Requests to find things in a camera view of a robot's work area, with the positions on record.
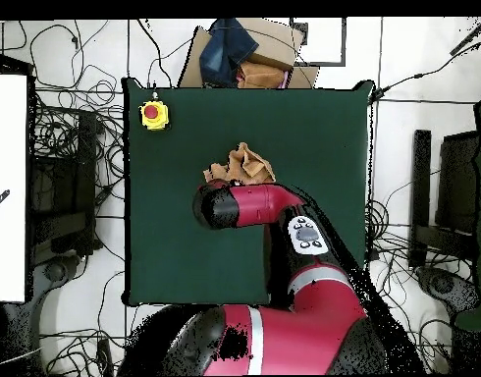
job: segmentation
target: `cable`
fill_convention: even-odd
[[[443,319],[439,319],[439,318],[430,319],[429,321],[424,322],[420,326],[420,330],[418,331],[418,342],[419,342],[419,344],[422,344],[422,333],[424,331],[424,328],[427,327],[429,324],[433,324],[435,322],[438,322],[440,324],[444,324],[444,325],[448,326],[451,330],[454,330],[454,326],[451,323],[449,323],[447,321],[444,321]],[[431,366],[429,366],[429,364],[425,360],[425,357],[424,357],[423,353],[422,353],[422,357],[424,359],[425,364],[429,367],[431,373],[435,373],[434,369]]]
[[[124,217],[115,217],[113,215],[96,215],[95,218],[114,218],[117,220],[125,220]]]
[[[131,334],[133,333],[133,328],[134,328],[134,322],[135,322],[135,317],[137,316],[137,312],[139,311],[139,308],[141,307],[141,305],[138,305],[135,309],[135,312],[134,312],[134,317],[133,317],[133,323],[131,324]]]
[[[47,28],[45,28],[44,30],[41,30],[41,31],[32,39],[31,44],[29,45],[29,54],[30,54],[30,56],[31,56],[31,62],[32,62],[32,64],[34,65],[34,70],[36,71],[36,80],[37,80],[38,82],[40,82],[41,84],[46,85],[46,86],[55,87],[55,88],[75,88],[75,87],[79,84],[79,82],[80,82],[80,80],[81,80],[81,77],[80,77],[77,81],[74,81],[73,85],[71,85],[71,86],[54,85],[54,84],[52,84],[52,83],[46,83],[46,82],[41,81],[40,78],[39,78],[39,75],[38,75],[38,67],[36,66],[36,63],[35,63],[35,61],[34,61],[34,56],[33,56],[33,54],[32,54],[32,45],[33,45],[33,43],[38,39],[38,37],[39,37],[40,35],[42,35],[42,34],[45,33],[46,31],[48,31],[48,30],[50,30],[50,29],[52,29],[52,28],[54,28],[54,27],[61,27],[61,28],[65,29],[65,30],[67,30],[67,31],[70,33],[70,35],[72,36],[72,42],[74,42],[75,44],[78,44],[78,43],[80,44],[80,50],[81,50],[81,72],[83,72],[84,54],[83,54],[83,47],[82,47],[82,44],[81,44],[80,30],[79,30],[79,25],[77,24],[77,21],[74,20],[74,22],[75,22],[75,27],[77,28],[77,34],[78,34],[79,37],[76,37],[75,34],[74,34],[68,27],[65,27],[64,25],[52,25],[51,27],[47,27]]]
[[[124,258],[122,256],[119,256],[117,253],[114,253],[112,250],[110,250],[110,248],[102,241],[102,239],[99,238],[99,236],[97,236],[97,232],[94,230],[94,234],[95,236],[97,237],[97,239],[102,242],[104,248],[106,248],[110,253],[112,253],[115,257],[118,257],[120,260],[122,260],[123,262],[125,262],[126,260],[124,260]]]
[[[297,59],[297,51],[296,49],[294,48],[295,45],[294,45],[294,35],[293,35],[293,30],[294,30],[294,18],[290,18],[290,28],[292,29],[292,42],[293,42],[293,51],[295,52],[294,53],[294,59],[296,60]],[[303,76],[307,79],[307,82],[308,84],[310,85],[310,88],[313,88],[314,85],[310,82],[310,79],[307,77],[306,73],[303,71],[303,69],[298,66],[299,70],[301,71],[301,73],[303,74]]]
[[[4,51],[17,51],[19,49],[23,49],[26,45],[27,45],[27,35],[26,35],[26,31],[25,31],[25,28],[23,27],[23,23],[21,21],[18,21],[19,22],[19,26],[21,27],[21,30],[23,31],[23,35],[25,37],[25,41],[24,43],[21,45],[21,46],[16,46],[16,47],[13,47],[13,48],[5,48],[4,46],[4,27],[5,27],[5,24],[2,24],[2,33],[1,33],[1,38],[2,38],[2,42],[1,42],[1,49],[0,49],[0,52],[2,53],[2,55],[4,55]]]
[[[150,88],[150,73],[151,73],[151,69],[153,68],[153,64],[155,64],[155,62],[157,62],[159,59],[160,61],[163,61],[164,59],[167,59],[169,58],[171,55],[173,55],[175,52],[178,52],[182,47],[184,47],[186,44],[190,43],[193,41],[193,37],[191,37],[189,40],[186,40],[185,42],[183,42],[180,46],[178,46],[174,51],[172,51],[170,54],[166,55],[166,56],[163,56],[162,58],[155,58],[153,61],[151,61],[151,64],[150,64],[150,68],[148,70],[148,78],[146,79],[146,85],[148,88]]]
[[[368,104],[372,104],[373,102],[379,100],[380,98],[382,98],[385,93],[387,91],[389,91],[391,88],[393,88],[394,86],[397,86],[397,85],[400,85],[401,83],[403,82],[406,82],[406,81],[409,81],[409,80],[419,80],[421,79],[422,77],[426,77],[426,76],[430,76],[430,75],[433,75],[433,74],[436,74],[436,73],[439,73],[440,71],[442,71],[451,61],[453,61],[455,58],[457,58],[458,56],[462,55],[463,53],[467,52],[467,51],[470,51],[472,49],[477,49],[481,46],[481,41],[473,44],[473,45],[470,45],[468,47],[466,47],[465,49],[462,49],[460,52],[458,52],[457,54],[453,55],[452,58],[450,58],[445,64],[443,64],[440,68],[438,68],[437,70],[435,71],[430,71],[428,73],[420,73],[420,74],[415,74],[411,77],[407,77],[401,81],[398,81],[398,82],[395,82],[389,86],[386,86],[384,88],[377,88],[375,91],[372,92],[371,96],[370,96],[370,100],[369,100],[369,103]]]
[[[140,19],[137,19],[137,22],[139,23],[139,25],[141,26],[142,28],[142,31],[144,31],[144,33],[146,34],[146,36],[148,36],[148,38],[152,41],[152,43],[155,45],[155,47],[157,48],[157,53],[158,53],[158,66],[160,68],[160,71],[162,71],[162,73],[164,73],[164,75],[167,77],[167,80],[169,81],[169,87],[173,87],[173,83],[171,82],[171,77],[169,77],[169,74],[167,74],[165,72],[165,70],[162,68],[162,58],[161,58],[161,55],[160,55],[160,48],[158,46],[158,43],[155,41],[155,39],[153,39],[153,37],[151,37],[151,34],[148,32],[148,30],[146,30],[146,27],[144,27],[144,25],[141,23],[141,20]]]
[[[104,284],[104,289],[103,289],[103,298],[101,300],[101,307],[99,308],[99,312],[97,313],[97,326],[99,327],[99,331],[101,331],[101,312],[103,310],[104,306],[104,297],[106,296],[106,288],[108,287],[108,284],[115,279],[117,276],[122,275],[124,271],[117,272],[115,275],[113,275],[106,283]]]
[[[438,169],[437,171],[431,172],[431,173],[429,174],[429,176],[438,174],[439,172],[441,172],[441,169]],[[403,185],[402,187],[399,187],[398,189],[394,190],[394,191],[389,195],[389,197],[387,198],[387,202],[385,203],[385,206],[386,206],[386,207],[389,206],[389,201],[391,200],[391,197],[392,197],[396,192],[398,192],[399,190],[402,190],[403,188],[406,188],[406,187],[407,187],[408,185],[410,185],[410,184],[413,184],[413,182],[414,182],[414,181],[410,181],[409,183]]]
[[[131,62],[131,20],[127,19],[127,77],[131,76],[131,71],[129,68],[130,62]]]

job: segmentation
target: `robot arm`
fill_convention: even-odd
[[[186,326],[179,325],[178,337],[169,341],[167,352],[154,357],[159,362],[158,374],[387,371],[386,338],[380,341],[374,329],[378,325],[372,324],[362,308],[350,273],[355,289],[362,290],[362,285],[371,286],[371,282],[364,282],[362,269],[310,197],[303,200],[280,185],[236,186],[214,181],[199,188],[192,207],[197,221],[211,230],[265,227],[272,299],[269,307],[222,305],[190,314]],[[385,311],[372,310],[377,321],[395,328],[387,306]],[[395,328],[393,334],[396,331],[403,334],[402,328]],[[396,346],[403,341],[409,344],[407,338],[392,336]],[[416,354],[414,349],[408,351]],[[418,370],[416,363],[410,364],[412,357],[407,354],[406,358],[408,371],[410,365]]]

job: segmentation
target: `dark green table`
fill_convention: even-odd
[[[139,122],[151,91],[123,85],[129,304],[268,302],[262,228],[209,231],[191,211],[202,171],[241,141],[279,183],[311,194],[363,263],[371,81],[354,90],[159,89],[172,124],[164,132]]]

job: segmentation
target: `blue jeans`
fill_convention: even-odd
[[[209,30],[212,37],[199,59],[202,82],[236,87],[239,65],[258,47],[237,19],[218,19]]]

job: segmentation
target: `red button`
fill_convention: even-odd
[[[147,106],[144,108],[144,115],[145,115],[148,119],[156,119],[157,116],[158,116],[157,107],[155,107],[154,105],[147,105]]]

